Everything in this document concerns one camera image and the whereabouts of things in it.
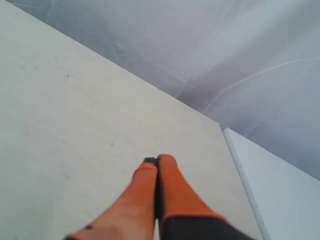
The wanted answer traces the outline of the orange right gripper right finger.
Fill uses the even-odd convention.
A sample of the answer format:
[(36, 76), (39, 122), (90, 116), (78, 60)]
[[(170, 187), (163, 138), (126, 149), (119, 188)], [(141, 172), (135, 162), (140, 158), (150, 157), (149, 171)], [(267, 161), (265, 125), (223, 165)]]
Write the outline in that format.
[(251, 240), (209, 208), (189, 185), (175, 158), (157, 157), (159, 236), (162, 240)]

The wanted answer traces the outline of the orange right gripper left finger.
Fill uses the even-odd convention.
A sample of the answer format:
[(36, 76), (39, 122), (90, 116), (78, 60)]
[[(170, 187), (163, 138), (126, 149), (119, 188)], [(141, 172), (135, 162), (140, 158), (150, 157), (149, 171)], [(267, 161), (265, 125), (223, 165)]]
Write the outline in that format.
[(147, 157), (116, 201), (66, 240), (152, 240), (155, 233), (158, 160)]

